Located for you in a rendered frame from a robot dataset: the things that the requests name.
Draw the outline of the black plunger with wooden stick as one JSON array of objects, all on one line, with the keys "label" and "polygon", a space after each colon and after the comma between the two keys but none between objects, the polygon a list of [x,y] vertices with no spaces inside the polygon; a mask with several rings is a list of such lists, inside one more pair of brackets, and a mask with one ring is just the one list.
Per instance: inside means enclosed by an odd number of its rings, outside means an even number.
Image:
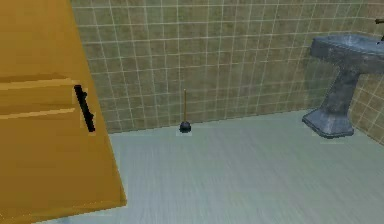
[{"label": "black plunger with wooden stick", "polygon": [[184,92],[183,121],[180,123],[179,131],[181,133],[189,133],[191,130],[191,124],[187,121],[187,92]]}]

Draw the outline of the orange wooden room door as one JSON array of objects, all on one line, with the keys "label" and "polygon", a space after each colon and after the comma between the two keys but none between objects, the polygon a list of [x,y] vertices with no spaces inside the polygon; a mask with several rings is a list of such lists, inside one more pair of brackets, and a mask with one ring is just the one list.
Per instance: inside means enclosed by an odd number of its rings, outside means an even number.
[{"label": "orange wooden room door", "polygon": [[0,224],[126,203],[70,1],[0,0]]}]

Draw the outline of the dark sink faucet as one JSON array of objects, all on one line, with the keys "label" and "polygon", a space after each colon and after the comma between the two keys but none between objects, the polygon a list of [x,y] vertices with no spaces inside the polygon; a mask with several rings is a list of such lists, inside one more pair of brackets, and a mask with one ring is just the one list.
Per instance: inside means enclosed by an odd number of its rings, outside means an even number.
[{"label": "dark sink faucet", "polygon": [[383,24],[384,19],[375,19],[375,24]]}]

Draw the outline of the grey pedestal sink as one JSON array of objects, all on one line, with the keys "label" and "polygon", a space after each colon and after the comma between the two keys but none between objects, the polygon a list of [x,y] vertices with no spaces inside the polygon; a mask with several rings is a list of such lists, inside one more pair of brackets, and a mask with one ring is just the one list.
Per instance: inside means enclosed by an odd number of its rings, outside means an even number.
[{"label": "grey pedestal sink", "polygon": [[319,136],[352,136],[348,110],[361,74],[384,75],[384,41],[358,34],[337,34],[313,38],[310,55],[338,68],[321,106],[302,121]]}]

